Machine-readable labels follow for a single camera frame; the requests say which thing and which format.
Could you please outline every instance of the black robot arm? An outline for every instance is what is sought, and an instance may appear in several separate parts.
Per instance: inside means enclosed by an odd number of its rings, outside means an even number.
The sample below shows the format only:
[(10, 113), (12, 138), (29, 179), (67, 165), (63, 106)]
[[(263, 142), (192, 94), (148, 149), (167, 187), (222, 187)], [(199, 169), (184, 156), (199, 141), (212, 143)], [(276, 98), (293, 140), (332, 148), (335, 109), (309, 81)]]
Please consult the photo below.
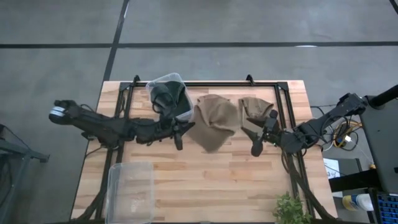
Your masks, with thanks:
[(243, 131), (253, 141), (251, 149), (253, 156), (260, 156), (262, 152), (262, 141), (267, 141), (282, 148), (284, 152), (296, 153), (302, 149), (308, 149), (323, 139), (325, 128), (340, 118), (361, 114), (367, 106), (357, 94), (347, 93), (340, 98), (336, 107), (317, 119), (304, 122), (292, 131), (281, 130), (277, 120), (277, 112), (271, 111), (265, 121), (256, 121), (248, 118), (248, 121), (262, 127), (262, 134), (255, 133), (246, 128)]
[(56, 100), (49, 119), (56, 124), (73, 125), (81, 130), (83, 137), (98, 141), (108, 148), (119, 146), (120, 141), (133, 141), (150, 145), (154, 141), (174, 138), (178, 150), (182, 150), (182, 135), (195, 123), (176, 118), (110, 118), (92, 110), (82, 108), (73, 100)]
[(135, 137), (134, 126), (124, 118), (110, 118), (86, 110), (73, 100), (56, 100), (49, 119), (55, 124), (73, 125), (81, 130), (88, 140), (98, 138), (101, 144), (114, 148), (119, 141), (132, 141)]

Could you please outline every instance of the green plant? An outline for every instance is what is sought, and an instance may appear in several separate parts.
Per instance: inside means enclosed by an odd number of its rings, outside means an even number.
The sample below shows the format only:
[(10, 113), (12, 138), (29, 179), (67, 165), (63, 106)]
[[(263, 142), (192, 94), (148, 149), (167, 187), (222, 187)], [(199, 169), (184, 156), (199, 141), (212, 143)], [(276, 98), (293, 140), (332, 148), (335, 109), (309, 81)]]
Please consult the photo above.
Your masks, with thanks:
[(311, 220), (311, 215), (303, 212), (300, 199), (291, 197), (288, 192), (278, 196), (273, 215), (279, 224), (310, 224)]

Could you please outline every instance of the concrete floor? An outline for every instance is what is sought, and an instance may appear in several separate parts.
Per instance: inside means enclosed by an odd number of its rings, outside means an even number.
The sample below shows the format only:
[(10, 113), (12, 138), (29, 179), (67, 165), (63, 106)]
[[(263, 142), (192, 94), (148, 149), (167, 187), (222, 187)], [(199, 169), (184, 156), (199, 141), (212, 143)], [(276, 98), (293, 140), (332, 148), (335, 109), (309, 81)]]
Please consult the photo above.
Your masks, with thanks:
[[(0, 0), (0, 44), (111, 43), (122, 3)], [(131, 0), (120, 42), (397, 41), (397, 21), (388, 0)], [(349, 91), (372, 95), (395, 85), (397, 56), (398, 47), (119, 49), (110, 80), (170, 72), (185, 80), (301, 79), (311, 104), (327, 105)], [(13, 223), (68, 220), (87, 142), (47, 116), (56, 99), (95, 107), (108, 57), (109, 49), (0, 49), (0, 123), (51, 154), (48, 164), (31, 163)], [(362, 134), (359, 148), (370, 156)], [(358, 157), (367, 168), (358, 149), (324, 156)]]

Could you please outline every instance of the brown cloth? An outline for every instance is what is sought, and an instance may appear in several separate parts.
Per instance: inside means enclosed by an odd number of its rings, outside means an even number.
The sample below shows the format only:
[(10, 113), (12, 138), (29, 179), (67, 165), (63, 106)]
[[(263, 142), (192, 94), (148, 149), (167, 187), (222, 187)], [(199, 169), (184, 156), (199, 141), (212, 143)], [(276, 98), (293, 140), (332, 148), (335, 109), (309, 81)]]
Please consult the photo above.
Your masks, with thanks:
[(272, 103), (255, 97), (241, 98), (239, 99), (239, 105), (244, 108), (247, 117), (258, 121), (265, 121), (269, 112), (274, 107)]
[(250, 131), (261, 134), (262, 127), (253, 124), (252, 122), (248, 121), (247, 118), (265, 121), (273, 107), (274, 105), (272, 103), (268, 103), (255, 97), (245, 97), (239, 99), (241, 126)]
[(188, 135), (207, 152), (214, 152), (239, 128), (238, 109), (222, 96), (201, 96), (193, 112)]

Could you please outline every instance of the wooden table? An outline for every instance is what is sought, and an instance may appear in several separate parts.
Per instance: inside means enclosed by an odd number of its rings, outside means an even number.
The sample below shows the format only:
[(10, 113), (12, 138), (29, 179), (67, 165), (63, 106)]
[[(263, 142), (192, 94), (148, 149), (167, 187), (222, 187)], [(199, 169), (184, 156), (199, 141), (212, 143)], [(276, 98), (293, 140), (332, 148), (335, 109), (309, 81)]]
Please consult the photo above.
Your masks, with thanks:
[[(120, 82), (104, 82), (98, 112), (113, 116)], [(296, 123), (312, 118), (304, 82), (288, 81)], [(275, 104), (271, 87), (192, 87), (194, 103), (207, 94), (218, 94), (238, 104), (238, 99), (255, 96)], [(290, 127), (284, 104), (287, 126)], [(145, 88), (135, 88), (130, 118), (157, 118)], [(217, 153), (207, 154), (187, 135), (183, 150), (177, 151), (171, 139), (139, 145), (127, 142), (123, 162), (151, 161), (155, 177), (154, 222), (273, 222), (276, 195), (291, 192), (289, 175), (284, 170), (280, 148), (264, 144), (260, 157), (250, 154), (251, 141), (239, 130)], [(88, 152), (99, 147), (91, 142)], [(72, 218), (78, 217), (100, 189), (106, 150), (97, 151), (85, 160)], [(304, 157), (310, 188), (326, 208), (337, 217), (335, 204), (318, 147)]]

